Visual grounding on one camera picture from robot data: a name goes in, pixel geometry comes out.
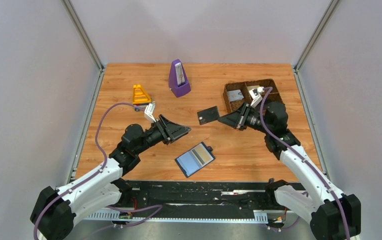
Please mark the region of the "black card with stripe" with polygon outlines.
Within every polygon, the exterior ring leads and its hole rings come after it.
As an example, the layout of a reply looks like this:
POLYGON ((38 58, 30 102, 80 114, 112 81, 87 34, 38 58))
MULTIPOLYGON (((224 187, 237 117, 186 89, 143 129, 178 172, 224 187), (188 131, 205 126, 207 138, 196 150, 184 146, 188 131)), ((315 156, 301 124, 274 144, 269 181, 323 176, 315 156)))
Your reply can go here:
POLYGON ((209 107, 207 109, 197 112, 198 122, 204 125, 213 121, 217 121, 220 117, 219 109, 217 106, 209 107))

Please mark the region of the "white silver card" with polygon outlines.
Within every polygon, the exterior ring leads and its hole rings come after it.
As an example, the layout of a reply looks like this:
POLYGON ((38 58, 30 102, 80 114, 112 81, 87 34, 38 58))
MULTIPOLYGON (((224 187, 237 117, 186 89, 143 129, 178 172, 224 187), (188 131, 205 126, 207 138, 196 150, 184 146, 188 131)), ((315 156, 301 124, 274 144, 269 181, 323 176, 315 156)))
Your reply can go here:
POLYGON ((230 91, 227 91, 226 93, 227 93, 227 98, 229 102, 240 101, 244 99, 243 93, 239 89, 230 90, 230 91))

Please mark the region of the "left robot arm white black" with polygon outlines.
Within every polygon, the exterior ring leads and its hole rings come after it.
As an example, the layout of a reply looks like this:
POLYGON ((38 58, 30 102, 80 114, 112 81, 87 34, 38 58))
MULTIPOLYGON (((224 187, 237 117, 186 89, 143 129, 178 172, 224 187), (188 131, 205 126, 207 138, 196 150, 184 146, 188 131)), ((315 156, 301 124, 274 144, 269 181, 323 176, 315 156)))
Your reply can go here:
POLYGON ((158 143, 169 145, 187 135, 191 128, 159 115, 144 130, 139 124, 126 127, 121 141, 96 168, 57 189, 40 191, 30 221, 33 237, 41 233, 47 240, 63 240, 88 215, 110 205, 128 206, 132 193, 124 188, 122 177, 140 162, 139 155, 158 143))

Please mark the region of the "yellow gold card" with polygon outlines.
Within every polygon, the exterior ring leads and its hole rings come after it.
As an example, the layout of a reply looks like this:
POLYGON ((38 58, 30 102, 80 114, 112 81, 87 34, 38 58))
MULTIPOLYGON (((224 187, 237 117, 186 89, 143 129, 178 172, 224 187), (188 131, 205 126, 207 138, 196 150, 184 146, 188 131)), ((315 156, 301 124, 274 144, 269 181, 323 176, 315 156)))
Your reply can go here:
POLYGON ((202 166, 213 160, 211 153, 204 146, 195 147, 192 153, 202 166))

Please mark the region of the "blue leather card holder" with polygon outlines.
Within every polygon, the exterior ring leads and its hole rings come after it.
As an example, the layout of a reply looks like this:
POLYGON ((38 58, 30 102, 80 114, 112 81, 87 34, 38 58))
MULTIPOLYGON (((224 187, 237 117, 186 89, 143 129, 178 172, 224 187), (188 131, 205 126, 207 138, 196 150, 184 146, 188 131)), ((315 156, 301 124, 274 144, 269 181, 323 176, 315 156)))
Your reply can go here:
POLYGON ((190 150, 178 156, 175 159, 175 162, 180 168, 181 172, 184 174, 184 176, 186 178, 189 178, 190 176, 192 176, 193 174, 195 174, 196 172, 213 162, 215 159, 216 157, 213 154, 213 148, 211 146, 207 146, 204 142, 200 142, 199 144, 192 147, 190 150), (197 146, 204 146, 210 152, 211 156, 213 157, 213 160, 211 160, 205 165, 201 165, 192 153, 192 150, 197 146))

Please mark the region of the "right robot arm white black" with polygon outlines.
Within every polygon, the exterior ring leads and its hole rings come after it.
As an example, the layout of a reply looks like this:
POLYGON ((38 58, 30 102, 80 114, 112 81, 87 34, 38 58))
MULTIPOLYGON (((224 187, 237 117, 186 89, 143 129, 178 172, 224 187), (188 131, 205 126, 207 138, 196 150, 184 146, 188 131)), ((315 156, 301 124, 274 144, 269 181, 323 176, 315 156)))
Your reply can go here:
POLYGON ((284 180, 276 181, 264 195, 269 208, 292 210, 310 225, 317 240, 347 240, 361 233, 360 200, 336 187, 311 161, 288 129, 283 103, 269 101, 260 110, 243 103, 218 121, 241 131, 252 128, 265 133, 268 150, 294 173, 308 193, 305 196, 284 180))

